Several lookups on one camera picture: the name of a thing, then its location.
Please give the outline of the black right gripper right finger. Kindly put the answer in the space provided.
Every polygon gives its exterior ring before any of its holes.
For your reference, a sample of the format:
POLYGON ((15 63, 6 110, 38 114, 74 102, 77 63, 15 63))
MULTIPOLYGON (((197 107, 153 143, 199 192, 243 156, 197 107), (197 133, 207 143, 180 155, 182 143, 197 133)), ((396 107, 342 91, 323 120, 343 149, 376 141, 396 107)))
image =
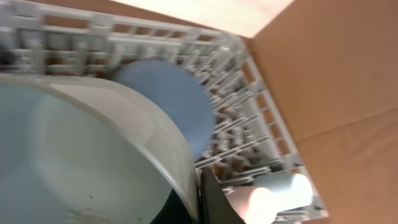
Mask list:
POLYGON ((215 175, 209 168, 202 169, 200 177, 201 223, 245 224, 228 202, 215 175))

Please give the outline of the light blue cup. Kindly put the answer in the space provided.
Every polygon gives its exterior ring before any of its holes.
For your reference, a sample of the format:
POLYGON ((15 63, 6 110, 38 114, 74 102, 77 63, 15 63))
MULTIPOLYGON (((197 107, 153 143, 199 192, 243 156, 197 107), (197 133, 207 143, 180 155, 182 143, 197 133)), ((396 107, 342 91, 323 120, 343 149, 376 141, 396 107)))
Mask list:
POLYGON ((274 194, 278 212, 306 207, 314 198, 312 184, 303 174, 283 172, 259 175, 253 185, 264 187, 274 194))

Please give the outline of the light blue rice bowl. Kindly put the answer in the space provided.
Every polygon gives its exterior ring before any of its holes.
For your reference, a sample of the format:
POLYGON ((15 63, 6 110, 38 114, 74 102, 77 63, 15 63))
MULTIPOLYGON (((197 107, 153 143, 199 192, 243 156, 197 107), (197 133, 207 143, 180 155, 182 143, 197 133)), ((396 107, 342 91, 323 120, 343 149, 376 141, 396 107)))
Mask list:
POLYGON ((192 154, 151 100, 87 77, 1 75, 2 223, 199 221, 192 154))

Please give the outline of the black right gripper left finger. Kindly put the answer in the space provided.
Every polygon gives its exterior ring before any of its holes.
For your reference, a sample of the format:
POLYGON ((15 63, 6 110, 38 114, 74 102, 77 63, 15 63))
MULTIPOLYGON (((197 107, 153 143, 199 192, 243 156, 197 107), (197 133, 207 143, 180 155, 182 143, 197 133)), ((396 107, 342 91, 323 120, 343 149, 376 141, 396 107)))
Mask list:
POLYGON ((156 217, 150 224, 194 224, 178 194, 172 190, 156 217))

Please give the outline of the pink cup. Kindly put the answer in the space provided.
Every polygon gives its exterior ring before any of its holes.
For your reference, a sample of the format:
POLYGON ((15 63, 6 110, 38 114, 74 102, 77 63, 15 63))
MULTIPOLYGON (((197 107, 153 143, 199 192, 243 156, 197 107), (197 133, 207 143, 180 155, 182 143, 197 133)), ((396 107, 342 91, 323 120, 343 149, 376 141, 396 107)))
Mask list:
POLYGON ((236 187, 226 198, 247 224, 271 224, 277 216, 276 197, 264 187, 236 187))

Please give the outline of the blue plate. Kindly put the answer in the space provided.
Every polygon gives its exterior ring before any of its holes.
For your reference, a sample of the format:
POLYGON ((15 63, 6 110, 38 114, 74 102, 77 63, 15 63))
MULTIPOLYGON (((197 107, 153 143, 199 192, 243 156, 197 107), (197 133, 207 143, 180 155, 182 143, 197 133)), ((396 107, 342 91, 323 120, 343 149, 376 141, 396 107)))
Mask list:
POLYGON ((162 109, 186 139, 193 159, 208 147, 215 127, 210 97, 181 66, 163 60, 130 63, 111 78, 144 95, 162 109))

